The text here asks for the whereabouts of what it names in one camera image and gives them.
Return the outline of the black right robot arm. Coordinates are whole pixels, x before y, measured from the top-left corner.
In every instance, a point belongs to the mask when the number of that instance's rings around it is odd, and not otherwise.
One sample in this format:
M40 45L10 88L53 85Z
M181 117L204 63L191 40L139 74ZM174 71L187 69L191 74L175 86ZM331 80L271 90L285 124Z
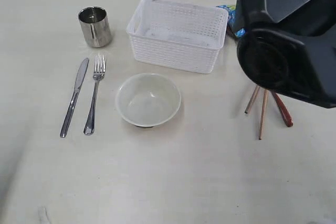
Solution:
M137 61L208 74L227 28L252 82L335 107L335 0L237 0L234 10L141 0L126 30Z

